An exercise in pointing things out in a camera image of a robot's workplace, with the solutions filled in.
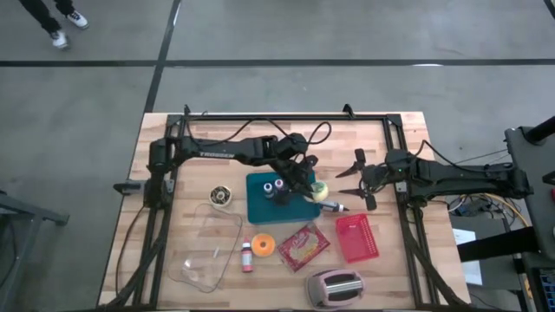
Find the red plastic basket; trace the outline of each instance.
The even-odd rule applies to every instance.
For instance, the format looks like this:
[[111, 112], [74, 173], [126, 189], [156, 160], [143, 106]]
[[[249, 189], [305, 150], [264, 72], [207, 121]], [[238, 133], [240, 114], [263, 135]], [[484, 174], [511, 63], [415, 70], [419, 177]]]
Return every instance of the red plastic basket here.
[[337, 219], [336, 232], [347, 263], [380, 256], [365, 214]]

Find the gray floor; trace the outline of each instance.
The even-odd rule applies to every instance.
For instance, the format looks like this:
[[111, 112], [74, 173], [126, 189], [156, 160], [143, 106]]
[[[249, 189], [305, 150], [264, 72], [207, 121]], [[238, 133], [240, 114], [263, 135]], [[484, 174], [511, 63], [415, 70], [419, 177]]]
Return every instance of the gray floor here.
[[[156, 60], [172, 0], [75, 0], [91, 28], [58, 52], [0, 2], [0, 61]], [[168, 59], [534, 58], [555, 55], [541, 0], [183, 0]], [[166, 68], [155, 112], [425, 112], [449, 158], [503, 147], [555, 113], [555, 67]], [[0, 68], [0, 189], [71, 214], [43, 227], [18, 311], [92, 308], [153, 68]], [[480, 296], [517, 309], [506, 294]]]

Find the orange roll of tape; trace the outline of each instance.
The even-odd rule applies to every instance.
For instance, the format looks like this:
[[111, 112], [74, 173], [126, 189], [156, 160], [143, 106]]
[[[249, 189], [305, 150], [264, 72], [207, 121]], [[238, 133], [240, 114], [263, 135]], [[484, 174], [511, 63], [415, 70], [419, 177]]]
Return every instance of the orange roll of tape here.
[[270, 234], [260, 233], [252, 238], [252, 252], [258, 257], [268, 257], [276, 249], [276, 241]]

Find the wooden table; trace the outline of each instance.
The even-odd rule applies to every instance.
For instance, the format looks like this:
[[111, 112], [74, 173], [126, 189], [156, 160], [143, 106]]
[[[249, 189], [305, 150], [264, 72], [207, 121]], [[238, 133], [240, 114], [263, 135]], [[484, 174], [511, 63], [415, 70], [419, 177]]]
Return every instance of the wooden table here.
[[[423, 113], [401, 113], [401, 115], [408, 148], [414, 153], [422, 140], [429, 140]], [[166, 119], [167, 114], [145, 116], [133, 159], [131, 179], [149, 178], [146, 169], [148, 144], [163, 136]], [[243, 121], [202, 121], [192, 124], [192, 131], [197, 138], [209, 137], [219, 140], [234, 133], [243, 123]], [[307, 138], [317, 123], [316, 121], [278, 122], [286, 132], [302, 133]], [[331, 245], [297, 273], [291, 273], [289, 268], [281, 263], [277, 252], [267, 258], [255, 258], [255, 271], [251, 274], [242, 273], [240, 244], [238, 244], [219, 289], [211, 294], [201, 293], [186, 283], [173, 281], [168, 276], [169, 265], [175, 257], [186, 250], [187, 246], [192, 246], [194, 243], [198, 245], [199, 240], [196, 240], [196, 237], [199, 227], [195, 223], [195, 218], [199, 216], [195, 215], [195, 209], [207, 202], [208, 192], [216, 185], [227, 185], [232, 189], [233, 201], [229, 209], [242, 216], [244, 220], [241, 240], [244, 236], [252, 237], [257, 232], [270, 232], [280, 243], [303, 226], [302, 224], [255, 226], [248, 223], [245, 175], [250, 172], [268, 172], [271, 170], [269, 167], [243, 166], [232, 160], [190, 159], [180, 168], [176, 183], [165, 269], [160, 284], [159, 309], [309, 309], [310, 306], [304, 294], [304, 279], [314, 271], [328, 268], [351, 268], [358, 270], [364, 276], [368, 289], [364, 298], [352, 306], [353, 309], [414, 307], [392, 186], [386, 187], [376, 195], [378, 208], [367, 212], [363, 200], [337, 192], [341, 189], [355, 188], [360, 176], [334, 178], [352, 165], [355, 159], [354, 150], [358, 147], [364, 148], [367, 164], [383, 162], [387, 148], [382, 124], [372, 121], [332, 121], [331, 124], [333, 133], [330, 138], [323, 144], [311, 146], [309, 149], [310, 154], [319, 158], [315, 168], [317, 179], [328, 184], [329, 200], [345, 204], [351, 209], [351, 214], [368, 215], [380, 256], [360, 263], [345, 264], [335, 233], [335, 220], [338, 216], [324, 213], [315, 220], [315, 223], [330, 240]], [[323, 133], [317, 134], [314, 140], [321, 138]], [[267, 122], [257, 122], [250, 124], [236, 139], [262, 135], [281, 137], [274, 126]], [[420, 157], [432, 159], [434, 156], [429, 149], [425, 148]], [[109, 302], [114, 298], [115, 263], [127, 228], [141, 207], [141, 200], [142, 196], [133, 195], [123, 201], [99, 303]], [[434, 266], [457, 295], [470, 302], [445, 205], [430, 203], [424, 211], [424, 224]], [[143, 212], [130, 236], [121, 263], [120, 288], [139, 262], [146, 222], [147, 213]], [[234, 238], [227, 238], [230, 245]], [[207, 245], [212, 244], [213, 241], [210, 236], [200, 239], [203, 239]], [[419, 269], [419, 276], [422, 292], [426, 294], [422, 269]], [[149, 294], [150, 291], [148, 278], [152, 278], [152, 274], [147, 273], [145, 294]]]

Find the white sneaker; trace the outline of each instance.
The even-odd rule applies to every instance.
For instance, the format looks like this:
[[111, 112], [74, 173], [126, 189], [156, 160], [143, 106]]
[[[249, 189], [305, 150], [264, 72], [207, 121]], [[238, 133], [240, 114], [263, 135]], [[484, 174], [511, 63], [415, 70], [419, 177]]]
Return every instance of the white sneaker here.
[[73, 13], [66, 15], [66, 18], [72, 22], [75, 26], [79, 27], [80, 29], [87, 29], [88, 28], [88, 21], [85, 16], [81, 15], [81, 13], [74, 11]]
[[68, 37], [66, 33], [62, 30], [55, 31], [50, 33], [50, 38], [52, 38], [52, 45], [59, 49], [67, 49], [69, 48]]

